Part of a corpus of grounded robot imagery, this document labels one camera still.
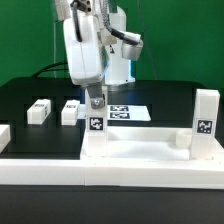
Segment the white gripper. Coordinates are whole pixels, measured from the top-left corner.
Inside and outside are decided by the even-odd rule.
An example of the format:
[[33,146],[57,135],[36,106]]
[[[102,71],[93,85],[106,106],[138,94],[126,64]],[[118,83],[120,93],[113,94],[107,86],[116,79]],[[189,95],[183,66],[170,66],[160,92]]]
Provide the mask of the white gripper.
[[73,19],[66,19],[63,23],[69,74],[74,85],[91,84],[87,86],[90,106],[94,110],[102,109],[105,107],[105,94],[100,81],[109,64],[108,55],[101,43],[98,20],[94,16],[80,16],[79,27],[81,42],[76,39]]

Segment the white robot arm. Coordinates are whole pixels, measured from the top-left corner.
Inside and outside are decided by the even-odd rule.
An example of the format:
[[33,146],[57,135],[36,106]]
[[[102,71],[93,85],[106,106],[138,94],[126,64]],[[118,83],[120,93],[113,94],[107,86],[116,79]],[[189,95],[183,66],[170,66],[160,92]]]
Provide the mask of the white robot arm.
[[124,11],[110,0],[52,0],[63,24],[69,75],[84,87],[94,109],[105,106],[104,88],[131,82],[130,62],[139,57],[141,40],[126,30]]

